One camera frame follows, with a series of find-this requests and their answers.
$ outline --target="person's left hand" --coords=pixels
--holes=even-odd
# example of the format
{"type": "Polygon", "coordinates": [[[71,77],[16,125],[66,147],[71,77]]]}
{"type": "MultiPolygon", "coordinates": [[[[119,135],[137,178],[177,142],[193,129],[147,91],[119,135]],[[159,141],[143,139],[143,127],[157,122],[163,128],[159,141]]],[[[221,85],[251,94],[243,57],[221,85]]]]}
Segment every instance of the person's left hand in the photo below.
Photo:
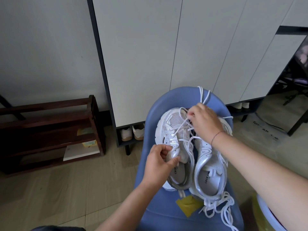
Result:
{"type": "Polygon", "coordinates": [[[166,182],[171,170],[176,167],[181,157],[177,156],[168,162],[164,162],[166,155],[172,150],[165,144],[153,145],[145,163],[142,183],[159,190],[166,182]]]}

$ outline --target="cabinet door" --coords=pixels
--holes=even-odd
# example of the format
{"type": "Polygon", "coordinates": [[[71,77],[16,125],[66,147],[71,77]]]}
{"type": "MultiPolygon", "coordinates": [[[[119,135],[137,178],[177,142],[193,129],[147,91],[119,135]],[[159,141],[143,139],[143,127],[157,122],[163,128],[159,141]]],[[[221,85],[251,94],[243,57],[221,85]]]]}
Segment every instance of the cabinet door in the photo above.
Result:
{"type": "Polygon", "coordinates": [[[281,25],[308,27],[308,0],[294,0],[281,25]]]}
{"type": "Polygon", "coordinates": [[[171,89],[213,90],[246,0],[183,0],[171,89]]]}
{"type": "Polygon", "coordinates": [[[293,0],[247,0],[222,65],[214,94],[238,102],[293,0]]]}
{"type": "Polygon", "coordinates": [[[170,89],[182,0],[93,0],[117,127],[170,89]]]}
{"type": "Polygon", "coordinates": [[[306,36],[275,35],[242,100],[266,96],[306,36]]]}

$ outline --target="chair backrest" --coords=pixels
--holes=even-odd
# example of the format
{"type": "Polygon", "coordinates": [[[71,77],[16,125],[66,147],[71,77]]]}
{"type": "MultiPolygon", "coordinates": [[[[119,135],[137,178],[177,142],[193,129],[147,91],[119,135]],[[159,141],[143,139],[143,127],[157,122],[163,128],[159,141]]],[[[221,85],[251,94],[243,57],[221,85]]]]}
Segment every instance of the chair backrest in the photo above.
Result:
{"type": "MultiPolygon", "coordinates": [[[[202,101],[205,99],[208,91],[204,89],[202,101]]],[[[161,116],[169,109],[176,107],[191,108],[200,102],[200,90],[198,87],[179,87],[168,91],[162,95],[151,107],[148,116],[145,120],[144,141],[141,159],[138,167],[138,172],[135,186],[139,185],[144,174],[144,166],[146,158],[151,147],[155,144],[155,130],[161,116]]],[[[205,103],[208,107],[220,117],[230,116],[230,112],[224,103],[213,93],[210,93],[208,100],[205,103]]],[[[232,119],[226,119],[230,127],[233,129],[232,119]]]]}

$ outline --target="blue chair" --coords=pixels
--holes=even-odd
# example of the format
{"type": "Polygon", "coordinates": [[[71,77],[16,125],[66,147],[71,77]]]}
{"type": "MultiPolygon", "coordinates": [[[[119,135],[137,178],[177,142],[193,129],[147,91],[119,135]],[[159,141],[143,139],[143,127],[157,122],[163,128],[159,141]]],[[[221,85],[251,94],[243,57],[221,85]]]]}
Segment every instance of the blue chair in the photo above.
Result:
{"type": "MultiPolygon", "coordinates": [[[[200,91],[197,87],[179,87],[162,95],[151,107],[146,118],[144,131],[144,142],[141,153],[141,159],[137,171],[135,187],[142,181],[147,156],[151,147],[155,144],[155,130],[161,116],[171,108],[185,107],[190,108],[200,102],[200,91]]],[[[230,112],[223,102],[210,94],[207,102],[208,107],[220,117],[230,116],[230,112]]],[[[231,128],[233,128],[232,119],[226,119],[231,128]]],[[[226,191],[234,198],[232,187],[227,182],[226,191]]],[[[186,196],[190,194],[189,190],[185,190],[186,196]]],[[[137,230],[219,230],[229,231],[229,227],[225,226],[221,220],[221,214],[215,214],[212,218],[207,218],[204,213],[195,211],[190,217],[186,217],[179,206],[175,203],[179,199],[177,191],[166,191],[161,188],[148,205],[137,230]]],[[[237,202],[231,206],[233,225],[239,231],[244,230],[243,218],[237,202]]]]}

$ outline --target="wall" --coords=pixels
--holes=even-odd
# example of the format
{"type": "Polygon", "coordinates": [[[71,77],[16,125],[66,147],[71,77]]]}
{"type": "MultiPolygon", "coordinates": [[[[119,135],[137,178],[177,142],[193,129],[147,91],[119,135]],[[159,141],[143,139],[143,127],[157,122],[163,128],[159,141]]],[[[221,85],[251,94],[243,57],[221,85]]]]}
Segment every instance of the wall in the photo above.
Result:
{"type": "Polygon", "coordinates": [[[87,0],[0,0],[0,94],[12,105],[107,98],[87,0]]]}

